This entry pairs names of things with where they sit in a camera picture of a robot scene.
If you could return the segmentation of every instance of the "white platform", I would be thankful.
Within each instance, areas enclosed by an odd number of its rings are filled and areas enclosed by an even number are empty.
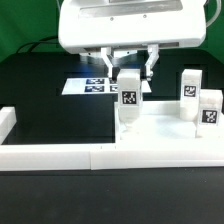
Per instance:
[[[144,124],[144,119],[138,123],[144,126],[144,136],[129,133],[135,138],[131,141],[128,138],[116,144],[2,145],[0,171],[224,166],[223,137],[193,138],[194,124],[181,123],[176,116],[178,106],[176,101],[145,103],[143,116],[149,117]]]

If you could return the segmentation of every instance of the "black table surface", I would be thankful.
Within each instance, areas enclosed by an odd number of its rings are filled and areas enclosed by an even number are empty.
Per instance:
[[[138,67],[146,56],[140,55]],[[203,88],[224,88],[224,66],[198,50],[166,50],[145,100],[176,100],[185,68]],[[17,124],[4,144],[114,142],[115,95],[61,92],[68,77],[106,77],[103,65],[56,53],[12,55],[0,64],[0,104]],[[0,173],[0,223],[224,223],[224,168]]]

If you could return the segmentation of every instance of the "green background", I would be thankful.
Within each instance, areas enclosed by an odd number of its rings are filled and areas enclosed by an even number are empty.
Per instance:
[[[216,8],[210,0],[205,7],[207,20]],[[23,44],[56,35],[59,13],[55,0],[0,0],[0,61]],[[224,63],[224,10],[207,29],[207,37],[199,47]],[[58,45],[41,45],[36,51],[62,51]]]

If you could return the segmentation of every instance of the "white foam block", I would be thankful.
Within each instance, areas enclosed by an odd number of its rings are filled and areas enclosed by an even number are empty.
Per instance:
[[[16,123],[14,107],[3,107],[0,111],[0,144],[3,143]]]
[[[195,138],[195,124],[179,118],[179,105],[179,101],[143,102],[143,113],[128,125],[119,121],[115,103],[116,143]]]
[[[202,70],[185,69],[181,79],[180,118],[197,119]]]
[[[150,140],[117,144],[114,149],[91,151],[91,168],[128,169],[155,167],[223,166],[223,141],[201,139]]]
[[[222,103],[221,90],[201,90],[197,137],[223,137]]]
[[[90,151],[100,145],[0,146],[0,171],[91,169]]]

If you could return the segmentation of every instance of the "small white box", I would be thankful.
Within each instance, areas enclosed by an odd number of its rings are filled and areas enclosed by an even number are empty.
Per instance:
[[[194,121],[198,114],[201,70],[185,69],[181,80],[180,118]]]
[[[142,91],[139,69],[121,69],[118,78],[118,114],[121,122],[132,123],[141,114]]]
[[[201,90],[197,137],[219,137],[222,103],[221,90]]]

